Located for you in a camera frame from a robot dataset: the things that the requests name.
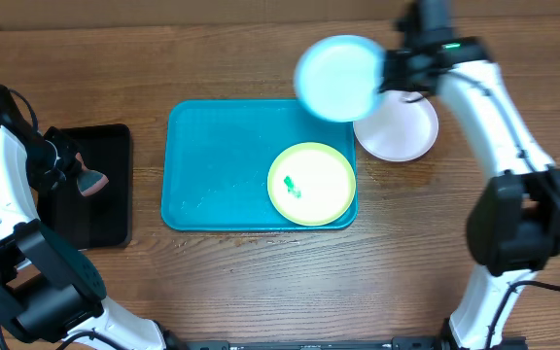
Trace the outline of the pink and black sponge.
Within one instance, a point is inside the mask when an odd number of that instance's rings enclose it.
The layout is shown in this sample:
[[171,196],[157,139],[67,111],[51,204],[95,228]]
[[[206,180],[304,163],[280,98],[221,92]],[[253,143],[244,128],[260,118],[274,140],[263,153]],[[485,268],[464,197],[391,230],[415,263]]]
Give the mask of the pink and black sponge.
[[94,195],[107,186],[109,179],[106,175],[87,168],[80,153],[76,153],[75,158],[81,165],[81,172],[77,176],[77,187],[82,196]]

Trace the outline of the white pink plate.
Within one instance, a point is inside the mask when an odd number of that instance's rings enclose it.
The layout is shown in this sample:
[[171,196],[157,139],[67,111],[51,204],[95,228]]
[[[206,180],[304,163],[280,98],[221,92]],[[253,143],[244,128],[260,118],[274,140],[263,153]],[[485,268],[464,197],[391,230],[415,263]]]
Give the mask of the white pink plate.
[[376,110],[353,122],[358,142],[371,155],[406,162],[425,155],[438,137],[438,115],[418,92],[387,91]]

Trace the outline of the light blue plate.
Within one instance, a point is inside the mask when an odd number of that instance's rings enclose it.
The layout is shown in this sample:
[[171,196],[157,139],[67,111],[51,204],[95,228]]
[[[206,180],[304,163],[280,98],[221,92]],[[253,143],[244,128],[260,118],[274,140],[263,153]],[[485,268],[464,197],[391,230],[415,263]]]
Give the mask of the light blue plate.
[[369,38],[337,35],[312,45],[294,73],[298,101],[313,116],[348,123],[379,106],[385,49]]

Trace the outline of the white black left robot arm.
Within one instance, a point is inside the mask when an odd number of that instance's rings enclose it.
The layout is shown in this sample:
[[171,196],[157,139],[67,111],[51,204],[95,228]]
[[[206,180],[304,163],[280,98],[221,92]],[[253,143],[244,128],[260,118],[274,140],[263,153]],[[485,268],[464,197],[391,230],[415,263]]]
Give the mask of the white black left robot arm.
[[39,218],[33,193],[74,181],[82,196],[107,177],[87,168],[79,147],[52,127],[42,133],[0,85],[0,348],[5,333],[65,349],[184,349],[172,331],[140,318],[108,297],[92,262]]

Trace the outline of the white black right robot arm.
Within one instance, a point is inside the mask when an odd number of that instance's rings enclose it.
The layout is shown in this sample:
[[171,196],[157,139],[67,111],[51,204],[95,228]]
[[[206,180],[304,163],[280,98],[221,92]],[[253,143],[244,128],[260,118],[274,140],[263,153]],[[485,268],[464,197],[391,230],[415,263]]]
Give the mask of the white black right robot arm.
[[486,181],[466,223],[475,266],[433,346],[525,349],[524,338],[505,339],[503,330],[524,288],[560,293],[560,168],[522,120],[481,40],[456,32],[448,2],[410,2],[397,29],[402,43],[385,54],[379,90],[438,97]]

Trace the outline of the black rectangular tray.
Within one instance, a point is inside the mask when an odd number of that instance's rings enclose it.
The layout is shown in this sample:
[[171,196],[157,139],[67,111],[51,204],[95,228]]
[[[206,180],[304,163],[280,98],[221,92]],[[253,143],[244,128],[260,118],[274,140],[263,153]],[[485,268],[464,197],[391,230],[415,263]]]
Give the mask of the black rectangular tray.
[[124,247],[132,235],[133,141],[124,124],[64,128],[90,169],[108,183],[85,197],[74,180],[38,196],[41,221],[79,250]]

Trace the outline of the teal plastic tray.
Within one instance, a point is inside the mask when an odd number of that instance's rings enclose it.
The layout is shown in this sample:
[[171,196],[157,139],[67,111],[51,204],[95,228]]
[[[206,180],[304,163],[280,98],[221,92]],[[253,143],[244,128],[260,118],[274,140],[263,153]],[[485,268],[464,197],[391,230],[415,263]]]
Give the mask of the teal plastic tray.
[[356,163],[353,126],[311,116],[294,99],[189,100],[167,124],[161,216],[180,231],[291,231],[267,193],[287,148],[326,144]]

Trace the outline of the yellow green plate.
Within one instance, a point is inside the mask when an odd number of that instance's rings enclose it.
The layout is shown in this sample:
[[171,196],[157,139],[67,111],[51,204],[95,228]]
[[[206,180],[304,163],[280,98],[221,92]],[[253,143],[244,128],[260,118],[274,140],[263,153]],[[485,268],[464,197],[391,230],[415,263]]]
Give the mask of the yellow green plate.
[[321,227],[342,217],[357,191],[349,160],[316,142],[295,144],[271,163],[267,194],[276,211],[304,227]]

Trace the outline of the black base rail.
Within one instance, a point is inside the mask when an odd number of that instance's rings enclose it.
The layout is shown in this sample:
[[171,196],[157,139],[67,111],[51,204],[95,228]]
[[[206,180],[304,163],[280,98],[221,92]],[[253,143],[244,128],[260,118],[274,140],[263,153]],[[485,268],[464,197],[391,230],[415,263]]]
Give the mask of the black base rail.
[[438,350],[454,346],[435,336],[396,336],[382,341],[302,341],[230,343],[221,340],[190,341],[190,350]]

